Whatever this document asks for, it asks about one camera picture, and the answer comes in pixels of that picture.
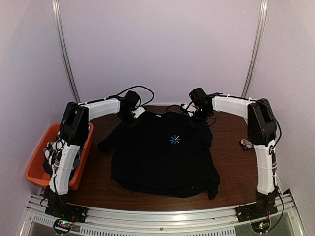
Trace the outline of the black t-shirt blue logo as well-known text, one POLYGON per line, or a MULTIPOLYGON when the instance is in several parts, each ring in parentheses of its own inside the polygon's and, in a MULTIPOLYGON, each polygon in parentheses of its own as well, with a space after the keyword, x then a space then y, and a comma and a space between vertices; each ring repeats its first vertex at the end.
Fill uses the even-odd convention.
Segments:
POLYGON ((221 179, 208 122, 176 112, 145 112, 139 121, 132 128, 121 122, 98 144, 101 152, 112 152, 111 178, 134 192, 214 199, 221 179))

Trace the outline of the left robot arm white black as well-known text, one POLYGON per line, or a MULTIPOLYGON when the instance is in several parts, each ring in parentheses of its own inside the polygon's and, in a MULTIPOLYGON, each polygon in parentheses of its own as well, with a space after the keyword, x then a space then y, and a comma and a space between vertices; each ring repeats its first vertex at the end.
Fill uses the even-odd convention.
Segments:
POLYGON ((89 102, 67 104, 55 144, 52 176, 44 192, 48 206, 59 218, 67 218, 71 213, 70 206, 66 204, 69 178, 75 157, 88 139, 89 122, 108 114, 117 114, 122 121, 134 123, 145 111, 140 104, 140 95, 131 90, 123 97, 111 95, 89 102))

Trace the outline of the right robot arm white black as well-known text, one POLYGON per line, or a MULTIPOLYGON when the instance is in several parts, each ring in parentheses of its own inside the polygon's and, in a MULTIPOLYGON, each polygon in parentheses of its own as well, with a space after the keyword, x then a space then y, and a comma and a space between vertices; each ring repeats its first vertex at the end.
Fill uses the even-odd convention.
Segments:
POLYGON ((247 121, 247 136, 253 144, 257 158, 258 185, 256 203, 252 212, 257 217, 264 216, 278 196, 276 188, 275 147, 280 126, 267 99, 255 100, 240 98, 229 94, 206 94, 202 88, 195 88, 189 93, 192 104, 197 108, 184 109, 192 119, 193 125, 200 124, 213 116, 214 112, 225 112, 244 118, 247 121))

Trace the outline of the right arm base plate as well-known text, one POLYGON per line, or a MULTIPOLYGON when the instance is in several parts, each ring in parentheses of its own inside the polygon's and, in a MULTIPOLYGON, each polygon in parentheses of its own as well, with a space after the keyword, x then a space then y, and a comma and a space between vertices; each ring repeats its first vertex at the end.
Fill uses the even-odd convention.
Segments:
POLYGON ((278 212, 276 206, 271 205, 267 209, 261 209, 257 206, 257 203, 252 204, 240 204, 235 209, 238 222, 245 222, 256 220, 258 218, 264 218, 268 215, 275 214, 278 212))

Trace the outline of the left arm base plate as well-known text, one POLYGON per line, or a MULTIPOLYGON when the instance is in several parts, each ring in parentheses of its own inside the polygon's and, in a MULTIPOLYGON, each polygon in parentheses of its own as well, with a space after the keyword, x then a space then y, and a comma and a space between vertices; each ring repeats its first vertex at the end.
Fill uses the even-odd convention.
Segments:
POLYGON ((56 218, 61 218, 70 222, 85 223, 88 209, 83 206, 76 206, 61 204, 58 207, 54 207, 51 203, 45 209, 45 214, 51 215, 56 218))

